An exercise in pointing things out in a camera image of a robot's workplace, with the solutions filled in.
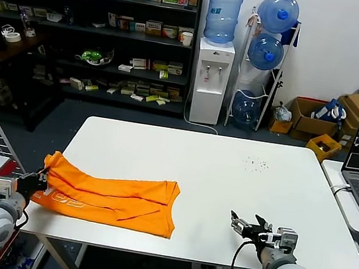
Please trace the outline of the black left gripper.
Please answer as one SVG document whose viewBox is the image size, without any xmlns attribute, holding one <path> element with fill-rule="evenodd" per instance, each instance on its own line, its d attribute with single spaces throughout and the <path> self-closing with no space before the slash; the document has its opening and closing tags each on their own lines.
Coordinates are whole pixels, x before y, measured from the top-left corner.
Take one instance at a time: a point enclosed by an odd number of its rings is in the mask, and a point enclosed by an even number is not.
<svg viewBox="0 0 359 269">
<path fill-rule="evenodd" d="M 43 168 L 38 173 L 29 173 L 17 178 L 17 192 L 25 199 L 30 199 L 37 191 L 48 189 L 48 168 Z"/>
</svg>

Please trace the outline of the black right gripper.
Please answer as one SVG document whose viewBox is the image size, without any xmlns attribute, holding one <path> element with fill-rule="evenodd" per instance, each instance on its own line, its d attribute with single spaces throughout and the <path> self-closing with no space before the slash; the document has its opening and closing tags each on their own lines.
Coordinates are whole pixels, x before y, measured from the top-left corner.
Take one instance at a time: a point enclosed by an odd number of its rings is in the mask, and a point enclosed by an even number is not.
<svg viewBox="0 0 359 269">
<path fill-rule="evenodd" d="M 250 239 L 257 250 L 262 250 L 263 248 L 275 249 L 276 242 L 272 224 L 257 214 L 255 217 L 259 225 L 248 224 L 232 210 L 231 227 L 237 234 L 241 234 L 243 238 Z"/>
</svg>

